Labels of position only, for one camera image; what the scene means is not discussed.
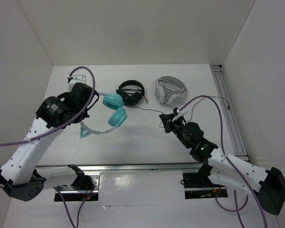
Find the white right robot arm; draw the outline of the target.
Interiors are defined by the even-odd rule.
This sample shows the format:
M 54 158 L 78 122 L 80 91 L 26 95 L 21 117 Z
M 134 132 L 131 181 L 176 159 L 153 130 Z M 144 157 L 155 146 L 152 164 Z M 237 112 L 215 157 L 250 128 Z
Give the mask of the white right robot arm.
M 161 114 L 159 117 L 165 132 L 174 133 L 185 148 L 190 149 L 193 159 L 202 163 L 198 174 L 202 186 L 213 183 L 246 192 L 256 196 L 266 212 L 280 214 L 285 202 L 285 178 L 279 169 L 258 167 L 223 153 L 216 144 L 204 138 L 197 123 L 184 123 L 184 118 L 176 114 Z

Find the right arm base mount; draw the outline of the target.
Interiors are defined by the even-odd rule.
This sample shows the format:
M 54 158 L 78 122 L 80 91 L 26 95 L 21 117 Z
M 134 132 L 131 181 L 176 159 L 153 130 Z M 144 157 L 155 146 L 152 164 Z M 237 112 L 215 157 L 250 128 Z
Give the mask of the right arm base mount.
M 210 179 L 212 167 L 203 164 L 198 171 L 187 171 L 183 173 L 180 184 L 184 186 L 185 199 L 210 199 L 227 198 L 228 193 L 225 186 L 213 184 Z

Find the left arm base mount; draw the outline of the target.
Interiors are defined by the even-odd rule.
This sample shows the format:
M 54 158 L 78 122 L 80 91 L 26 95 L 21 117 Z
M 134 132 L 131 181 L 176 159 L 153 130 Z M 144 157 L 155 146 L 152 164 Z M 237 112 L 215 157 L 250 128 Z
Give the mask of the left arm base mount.
M 69 185 L 57 186 L 65 201 L 98 201 L 100 172 L 84 171 L 75 165 L 69 165 L 79 173 Z

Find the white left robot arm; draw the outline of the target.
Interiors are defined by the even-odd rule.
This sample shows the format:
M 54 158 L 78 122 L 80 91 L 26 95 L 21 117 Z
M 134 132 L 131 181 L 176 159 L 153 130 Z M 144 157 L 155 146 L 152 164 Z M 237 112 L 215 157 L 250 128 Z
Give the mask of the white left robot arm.
M 5 193 L 14 199 L 30 201 L 41 191 L 57 186 L 70 186 L 75 190 L 93 189 L 92 179 L 76 165 L 36 168 L 52 142 L 70 124 L 88 118 L 88 105 L 94 89 L 75 83 L 70 92 L 51 96 L 43 101 L 24 141 L 12 157 L 0 167 L 0 184 Z

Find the teal cat ear headphones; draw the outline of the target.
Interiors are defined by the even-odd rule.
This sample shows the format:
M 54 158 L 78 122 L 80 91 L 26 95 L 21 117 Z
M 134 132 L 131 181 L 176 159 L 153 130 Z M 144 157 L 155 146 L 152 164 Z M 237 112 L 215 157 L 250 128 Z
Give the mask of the teal cat ear headphones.
M 127 112 L 123 106 L 124 105 L 123 99 L 119 94 L 96 92 L 95 95 L 97 96 L 97 100 L 94 102 L 94 104 L 98 101 L 99 97 L 102 96 L 103 97 L 102 104 L 105 107 L 114 110 L 114 113 L 111 115 L 111 117 L 108 120 L 108 124 L 111 126 L 111 128 L 102 132 L 95 131 L 89 128 L 83 121 L 81 121 L 80 131 L 79 131 L 80 139 L 86 138 L 92 134 L 101 135 L 101 134 L 110 133 L 114 131 L 116 128 L 120 127 L 127 119 Z

